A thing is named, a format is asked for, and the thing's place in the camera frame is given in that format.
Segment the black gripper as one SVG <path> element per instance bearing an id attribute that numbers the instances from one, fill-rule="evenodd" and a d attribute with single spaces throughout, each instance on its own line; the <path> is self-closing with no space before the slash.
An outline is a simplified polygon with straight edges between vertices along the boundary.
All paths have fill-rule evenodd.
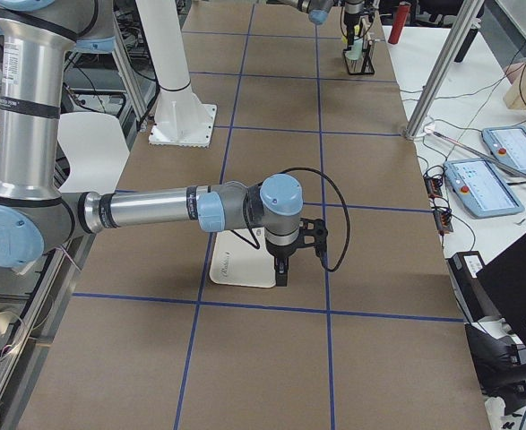
<path id="1" fill-rule="evenodd" d="M 346 44 L 353 44 L 353 22 L 362 14 L 362 0 L 345 0 L 343 19 Z"/>
<path id="2" fill-rule="evenodd" d="M 288 258 L 297 251 L 297 240 L 287 245 L 276 245 L 265 239 L 267 252 L 274 258 L 275 285 L 288 285 Z"/>

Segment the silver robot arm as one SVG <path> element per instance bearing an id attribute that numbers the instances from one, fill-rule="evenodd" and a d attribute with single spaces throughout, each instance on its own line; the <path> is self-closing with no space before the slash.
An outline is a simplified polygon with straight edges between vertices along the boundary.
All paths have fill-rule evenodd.
<path id="1" fill-rule="evenodd" d="M 262 228 L 275 280 L 304 243 L 302 187 L 276 174 L 260 185 L 147 193 L 60 193 L 54 184 L 65 55 L 115 45 L 109 1 L 0 1 L 0 267 L 12 268 L 106 228 L 195 220 L 206 232 Z"/>
<path id="2" fill-rule="evenodd" d="M 280 3 L 306 13 L 309 21 L 315 25 L 325 23 L 335 4 L 333 0 L 280 0 Z M 349 0 L 342 3 L 342 35 L 346 39 L 347 46 L 351 47 L 356 37 L 355 27 L 360 24 L 361 16 L 366 8 L 365 2 Z"/>

